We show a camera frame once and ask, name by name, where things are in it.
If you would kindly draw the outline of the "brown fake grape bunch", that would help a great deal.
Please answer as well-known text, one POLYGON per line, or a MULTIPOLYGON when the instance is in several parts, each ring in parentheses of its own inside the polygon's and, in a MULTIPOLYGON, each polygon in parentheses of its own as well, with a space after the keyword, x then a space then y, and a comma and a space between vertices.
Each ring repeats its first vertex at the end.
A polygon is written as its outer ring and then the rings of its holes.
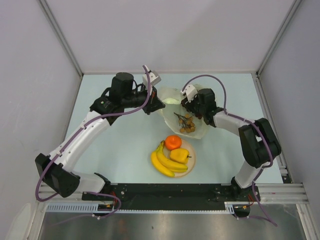
POLYGON ((184 134, 194 133, 196 125, 193 121, 193 116, 186 113, 185 115, 174 113, 178 119, 179 132, 184 134))

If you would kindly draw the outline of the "yellow-green plastic bag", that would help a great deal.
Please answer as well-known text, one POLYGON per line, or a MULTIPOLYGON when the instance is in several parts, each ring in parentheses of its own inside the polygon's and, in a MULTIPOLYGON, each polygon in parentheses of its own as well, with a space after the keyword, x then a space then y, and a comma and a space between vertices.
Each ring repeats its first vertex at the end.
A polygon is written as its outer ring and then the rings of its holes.
POLYGON ((204 120, 183 107, 182 100, 185 97, 179 89, 163 86, 157 95, 165 104, 165 108, 159 110, 159 114, 175 134, 200 140, 208 133, 209 126, 204 120))

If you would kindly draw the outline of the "orange fake fruit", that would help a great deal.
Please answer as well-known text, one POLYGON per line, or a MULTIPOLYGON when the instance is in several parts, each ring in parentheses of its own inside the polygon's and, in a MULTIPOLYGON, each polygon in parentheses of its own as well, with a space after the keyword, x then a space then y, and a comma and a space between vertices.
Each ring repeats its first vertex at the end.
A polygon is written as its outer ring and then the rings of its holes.
POLYGON ((164 145, 170 151, 179 149, 182 146, 182 139, 178 135, 169 135, 164 140, 164 145))

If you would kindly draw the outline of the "yellow fake bell pepper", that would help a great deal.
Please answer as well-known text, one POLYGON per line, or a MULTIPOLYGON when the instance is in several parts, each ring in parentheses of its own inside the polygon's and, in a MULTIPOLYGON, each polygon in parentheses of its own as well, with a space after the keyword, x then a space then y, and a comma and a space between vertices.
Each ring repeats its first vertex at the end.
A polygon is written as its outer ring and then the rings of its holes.
POLYGON ((190 152, 187 149, 177 148, 170 151, 169 157, 174 162, 186 165, 191 156, 190 156, 190 152))

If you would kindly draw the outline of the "cream plate with branch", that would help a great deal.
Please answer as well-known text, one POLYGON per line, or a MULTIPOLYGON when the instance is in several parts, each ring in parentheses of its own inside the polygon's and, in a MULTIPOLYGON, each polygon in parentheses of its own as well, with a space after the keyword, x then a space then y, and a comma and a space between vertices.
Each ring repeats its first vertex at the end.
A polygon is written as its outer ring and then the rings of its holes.
MULTIPOLYGON (((196 165, 197 157, 196 157, 196 151, 194 150, 193 146, 189 142, 187 142, 186 140, 182 139, 182 145, 181 145, 180 148, 184 148, 184 149, 187 149, 189 151, 190 158, 188 159, 188 163, 186 164, 187 167, 188 167, 188 170, 185 173, 176 173, 174 178, 185 177, 186 175, 188 175, 193 170, 193 168, 196 165)), ((169 159, 170 159, 170 152, 171 152, 171 150, 168 150, 164 146, 163 153, 169 159)))

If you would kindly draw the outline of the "yellow fake banana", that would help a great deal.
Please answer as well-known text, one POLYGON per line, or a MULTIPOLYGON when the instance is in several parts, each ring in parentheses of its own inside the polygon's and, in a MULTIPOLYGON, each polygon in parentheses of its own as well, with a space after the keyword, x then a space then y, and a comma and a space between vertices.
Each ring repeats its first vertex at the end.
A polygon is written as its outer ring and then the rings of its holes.
POLYGON ((154 168, 161 174, 175 178, 176 173, 186 173, 187 165, 175 162, 167 158, 164 154, 165 142, 161 141, 158 147, 151 153, 150 160, 154 168))

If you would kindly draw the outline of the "red fake grape bunch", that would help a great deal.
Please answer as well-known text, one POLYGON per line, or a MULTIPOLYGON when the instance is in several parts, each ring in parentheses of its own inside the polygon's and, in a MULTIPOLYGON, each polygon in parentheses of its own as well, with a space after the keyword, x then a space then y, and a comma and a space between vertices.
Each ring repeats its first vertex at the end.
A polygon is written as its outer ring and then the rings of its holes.
POLYGON ((202 114, 200 114, 200 113, 196 113, 196 114, 194 115, 194 117, 197 118, 197 119, 199 119, 199 120, 201 120, 201 119, 203 118, 202 114))

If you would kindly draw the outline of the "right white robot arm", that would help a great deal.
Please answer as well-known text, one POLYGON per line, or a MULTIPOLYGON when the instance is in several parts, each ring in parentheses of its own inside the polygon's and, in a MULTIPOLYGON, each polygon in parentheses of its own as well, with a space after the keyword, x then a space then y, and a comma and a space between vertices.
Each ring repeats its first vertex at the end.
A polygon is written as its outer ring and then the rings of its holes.
POLYGON ((273 165, 274 159, 282 152, 280 143, 266 118, 249 120, 227 112, 225 107, 218 107, 212 89, 182 90, 181 105, 204 123, 214 128, 227 130, 240 139, 244 163, 239 172, 231 179, 230 194, 242 201, 251 191, 263 170, 273 165))

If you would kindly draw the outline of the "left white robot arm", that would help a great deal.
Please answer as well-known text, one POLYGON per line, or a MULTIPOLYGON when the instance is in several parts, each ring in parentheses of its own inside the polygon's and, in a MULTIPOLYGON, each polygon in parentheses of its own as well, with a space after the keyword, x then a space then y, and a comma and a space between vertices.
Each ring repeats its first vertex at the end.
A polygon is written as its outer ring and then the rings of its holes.
POLYGON ((118 72, 89 108, 84 120, 63 143, 48 155, 40 153, 35 159, 39 173, 36 186, 36 199, 41 183, 47 184, 54 195, 67 198, 74 192, 94 194, 105 200, 110 196, 109 181, 99 173, 76 173, 74 167, 91 143, 111 127, 117 118, 143 110, 147 115, 163 109, 165 104, 158 98, 155 85, 161 77, 155 71, 144 69, 142 83, 137 84, 134 76, 127 72, 118 72))

